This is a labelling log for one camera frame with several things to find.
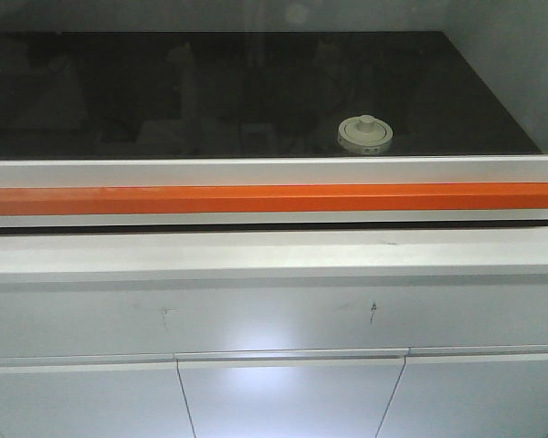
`black glass panel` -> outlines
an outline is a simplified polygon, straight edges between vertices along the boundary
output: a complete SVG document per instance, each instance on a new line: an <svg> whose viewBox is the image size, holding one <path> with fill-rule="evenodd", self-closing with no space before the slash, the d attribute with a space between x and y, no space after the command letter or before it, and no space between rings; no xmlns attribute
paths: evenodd
<svg viewBox="0 0 548 438"><path fill-rule="evenodd" d="M0 34L0 159L540 153L440 32Z"/></svg>

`white panel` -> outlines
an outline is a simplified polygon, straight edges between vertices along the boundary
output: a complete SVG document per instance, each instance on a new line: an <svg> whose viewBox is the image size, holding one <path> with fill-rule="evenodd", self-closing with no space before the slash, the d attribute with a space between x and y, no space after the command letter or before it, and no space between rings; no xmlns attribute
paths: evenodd
<svg viewBox="0 0 548 438"><path fill-rule="evenodd" d="M213 283L2 285L0 357L548 344L543 276Z"/></svg>
<svg viewBox="0 0 548 438"><path fill-rule="evenodd" d="M181 369L197 438L368 438L402 360Z"/></svg>
<svg viewBox="0 0 548 438"><path fill-rule="evenodd" d="M184 292L166 324L177 351L548 343L548 285L517 284L523 278L479 286L368 281L369 287Z"/></svg>
<svg viewBox="0 0 548 438"><path fill-rule="evenodd" d="M191 225L191 224L302 224L412 221L499 221L548 219L548 208L519 210L394 210L369 212L278 212L191 214L62 214L0 216L0 227Z"/></svg>
<svg viewBox="0 0 548 438"><path fill-rule="evenodd" d="M406 183L548 183L548 156L0 162L0 188Z"/></svg>
<svg viewBox="0 0 548 438"><path fill-rule="evenodd" d="M379 438L548 433L548 355L407 360Z"/></svg>
<svg viewBox="0 0 548 438"><path fill-rule="evenodd" d="M0 282L548 273L548 227L0 237Z"/></svg>
<svg viewBox="0 0 548 438"><path fill-rule="evenodd" d="M8 438L192 437L175 370L0 375Z"/></svg>

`white plastic cap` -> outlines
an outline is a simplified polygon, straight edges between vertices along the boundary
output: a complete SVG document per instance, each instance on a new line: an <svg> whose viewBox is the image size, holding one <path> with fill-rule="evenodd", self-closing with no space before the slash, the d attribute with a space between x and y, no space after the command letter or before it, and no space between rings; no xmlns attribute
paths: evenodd
<svg viewBox="0 0 548 438"><path fill-rule="evenodd" d="M373 116L351 117L339 125L337 141L347 151L360 155L378 155L387 151L394 133L392 128Z"/></svg>

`cabinet door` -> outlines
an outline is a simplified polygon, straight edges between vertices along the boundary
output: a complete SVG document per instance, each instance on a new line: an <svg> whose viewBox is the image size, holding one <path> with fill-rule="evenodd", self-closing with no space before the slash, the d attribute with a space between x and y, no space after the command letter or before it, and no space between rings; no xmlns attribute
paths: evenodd
<svg viewBox="0 0 548 438"><path fill-rule="evenodd" d="M410 358L379 438L548 436L548 353Z"/></svg>
<svg viewBox="0 0 548 438"><path fill-rule="evenodd" d="M175 366L163 368L0 370L1 436L192 437Z"/></svg>
<svg viewBox="0 0 548 438"><path fill-rule="evenodd" d="M197 438L369 438L402 360L179 364Z"/></svg>

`white wall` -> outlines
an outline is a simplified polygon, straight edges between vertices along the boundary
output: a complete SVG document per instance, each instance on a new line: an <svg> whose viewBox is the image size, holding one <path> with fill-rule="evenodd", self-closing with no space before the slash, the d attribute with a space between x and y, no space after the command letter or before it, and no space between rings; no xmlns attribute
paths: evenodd
<svg viewBox="0 0 548 438"><path fill-rule="evenodd" d="M548 152L548 0L454 0L446 30L511 115Z"/></svg>
<svg viewBox="0 0 548 438"><path fill-rule="evenodd" d="M0 30L426 30L450 0L0 0Z"/></svg>

